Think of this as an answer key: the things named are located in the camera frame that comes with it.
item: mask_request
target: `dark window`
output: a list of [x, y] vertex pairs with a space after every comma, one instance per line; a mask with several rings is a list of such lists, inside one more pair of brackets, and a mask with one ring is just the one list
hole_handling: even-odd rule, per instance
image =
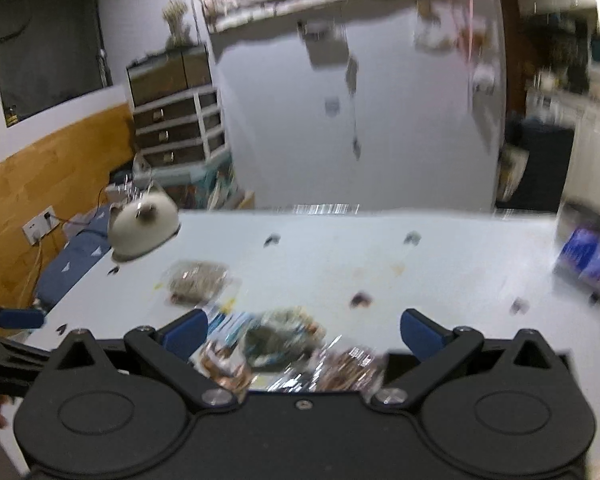
[[103, 88], [97, 0], [0, 0], [7, 125]]

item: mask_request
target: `wall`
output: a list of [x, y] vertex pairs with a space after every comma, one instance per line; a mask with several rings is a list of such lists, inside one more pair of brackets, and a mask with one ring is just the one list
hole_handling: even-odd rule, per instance
[[[167, 1], [99, 0], [115, 83], [125, 81], [133, 59], [164, 47]], [[488, 20], [498, 42], [494, 9]], [[359, 67], [355, 100], [344, 64], [312, 66], [296, 28], [299, 18], [312, 16], [346, 24]], [[450, 14], [443, 17], [453, 27]], [[497, 93], [471, 117], [462, 59], [416, 52], [415, 22], [413, 0], [364, 0], [213, 36], [212, 77], [237, 176], [255, 190], [259, 206], [491, 208], [504, 98]], [[327, 114], [326, 101], [339, 111]]]
[[[60, 218], [95, 206], [109, 171], [129, 160], [131, 117], [119, 105], [66, 126], [0, 163], [0, 304], [15, 306], [36, 259], [22, 225], [52, 205]], [[43, 239], [44, 263], [65, 240]]]
[[94, 113], [126, 102], [122, 86], [92, 92], [7, 128], [0, 101], [0, 161], [42, 137]]

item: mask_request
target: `debris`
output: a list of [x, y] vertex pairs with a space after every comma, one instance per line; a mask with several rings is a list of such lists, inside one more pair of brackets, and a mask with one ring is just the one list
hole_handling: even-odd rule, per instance
[[280, 235], [273, 234], [266, 240], [264, 240], [264, 246], [268, 247], [271, 244], [277, 245], [280, 241]]
[[600, 303], [600, 295], [597, 292], [594, 292], [589, 298], [589, 303], [592, 305]]
[[517, 313], [526, 314], [529, 310], [528, 301], [523, 300], [522, 298], [516, 298], [515, 301], [511, 305], [510, 312], [513, 316]]
[[420, 243], [420, 240], [422, 240], [422, 236], [420, 236], [420, 233], [417, 231], [411, 231], [409, 234], [407, 234], [407, 237], [404, 239], [403, 243], [417, 245]]
[[351, 298], [351, 303], [349, 303], [349, 306], [351, 308], [357, 308], [359, 306], [369, 308], [371, 303], [373, 303], [373, 298], [361, 290], [353, 298]]
[[362, 147], [360, 146], [360, 142], [356, 137], [353, 139], [353, 154], [356, 156], [356, 160], [360, 160], [360, 155], [362, 154]]

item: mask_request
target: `drawer cabinet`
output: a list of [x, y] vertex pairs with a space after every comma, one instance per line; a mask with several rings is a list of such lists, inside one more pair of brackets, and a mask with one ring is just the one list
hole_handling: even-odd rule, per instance
[[178, 117], [190, 116], [196, 114], [196, 103], [193, 99], [177, 101], [165, 106], [153, 108], [145, 112], [136, 112], [134, 114], [134, 123], [136, 129], [146, 128], [153, 124], [162, 123]]
[[166, 152], [147, 153], [144, 158], [152, 168], [163, 168], [188, 162], [204, 162], [205, 149], [203, 146], [190, 146]]
[[149, 56], [128, 66], [126, 71], [135, 106], [211, 84], [204, 46], [176, 48]]
[[200, 127], [197, 120], [181, 126], [159, 129], [145, 134], [136, 134], [136, 146], [142, 150], [190, 139], [200, 139]]
[[215, 137], [211, 137], [208, 140], [208, 145], [211, 153], [222, 148], [224, 146], [224, 132], [216, 135]]

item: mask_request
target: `kitchen counter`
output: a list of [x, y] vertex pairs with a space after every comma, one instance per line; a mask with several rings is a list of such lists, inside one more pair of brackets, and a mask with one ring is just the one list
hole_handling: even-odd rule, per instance
[[536, 88], [529, 88], [526, 91], [527, 103], [529, 96], [553, 98], [559, 100], [561, 103], [584, 110], [584, 108], [590, 107], [597, 112], [600, 112], [600, 100], [594, 99], [588, 94], [574, 94], [566, 90], [553, 90], [551, 92], [544, 92]]

